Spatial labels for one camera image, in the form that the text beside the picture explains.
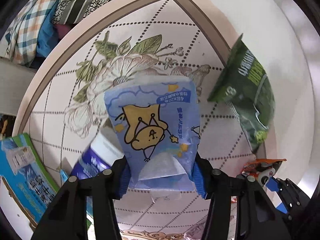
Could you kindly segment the orange panda snack pack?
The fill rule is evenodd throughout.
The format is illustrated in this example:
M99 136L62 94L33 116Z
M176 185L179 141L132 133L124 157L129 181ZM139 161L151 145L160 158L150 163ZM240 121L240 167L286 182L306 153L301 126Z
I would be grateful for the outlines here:
M266 192L266 185L270 179L276 175L282 163L286 159L255 159L245 163L243 166L234 168L230 175L236 177L238 175L253 176L259 185Z

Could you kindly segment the blue quilt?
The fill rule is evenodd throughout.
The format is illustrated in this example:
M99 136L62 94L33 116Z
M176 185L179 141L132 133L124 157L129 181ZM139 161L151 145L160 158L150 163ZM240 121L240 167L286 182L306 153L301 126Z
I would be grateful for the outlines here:
M52 19L56 11L57 3L55 2L45 17L39 31L36 56L46 58L59 42L57 29L52 24Z

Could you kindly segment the plaid blanket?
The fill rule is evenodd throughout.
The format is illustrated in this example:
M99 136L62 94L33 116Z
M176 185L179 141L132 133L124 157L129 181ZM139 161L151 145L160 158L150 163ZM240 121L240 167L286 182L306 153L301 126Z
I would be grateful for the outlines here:
M5 32L8 43L5 58L23 66L30 66L42 24L57 0L29 0Z

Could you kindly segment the open cardboard box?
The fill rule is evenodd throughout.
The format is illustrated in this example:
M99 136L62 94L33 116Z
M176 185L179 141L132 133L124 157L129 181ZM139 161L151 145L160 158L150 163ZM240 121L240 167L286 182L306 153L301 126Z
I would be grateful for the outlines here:
M37 226L59 186L42 164L29 134L1 140L1 177L22 212Z

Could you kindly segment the blue white tube box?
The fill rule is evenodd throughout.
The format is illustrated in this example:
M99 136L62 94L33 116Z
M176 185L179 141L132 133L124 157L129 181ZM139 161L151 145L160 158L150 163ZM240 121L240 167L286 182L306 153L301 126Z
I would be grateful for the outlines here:
M78 179L95 177L124 156L119 140L112 130L102 130L94 137L75 163L71 176Z

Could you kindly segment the black white patterned bag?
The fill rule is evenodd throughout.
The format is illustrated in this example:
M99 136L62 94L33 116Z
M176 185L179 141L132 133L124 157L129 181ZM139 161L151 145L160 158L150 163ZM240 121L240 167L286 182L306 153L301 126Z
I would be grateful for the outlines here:
M111 0L59 0L53 14L52 24L77 24Z

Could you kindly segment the blue bear tissue pack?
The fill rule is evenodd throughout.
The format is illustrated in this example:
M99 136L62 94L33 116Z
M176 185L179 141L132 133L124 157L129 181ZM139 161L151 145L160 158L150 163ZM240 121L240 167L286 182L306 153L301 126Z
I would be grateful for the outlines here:
M113 129L129 165L129 188L193 191L200 143L196 87L183 75L147 76L104 93Z

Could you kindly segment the floral patterned tablecloth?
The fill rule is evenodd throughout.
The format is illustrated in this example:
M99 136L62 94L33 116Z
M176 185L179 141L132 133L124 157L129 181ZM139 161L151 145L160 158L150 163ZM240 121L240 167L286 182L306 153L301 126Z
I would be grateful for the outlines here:
M309 239L318 124L274 0L112 0L29 83L2 173L31 239Z

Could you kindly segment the dark green wipes pack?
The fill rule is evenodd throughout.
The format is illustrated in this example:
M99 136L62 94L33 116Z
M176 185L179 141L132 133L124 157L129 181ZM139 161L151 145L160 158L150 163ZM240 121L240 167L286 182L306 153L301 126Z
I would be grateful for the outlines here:
M224 102L233 111L256 153L265 141L274 118L275 99L268 75L239 36L208 101Z

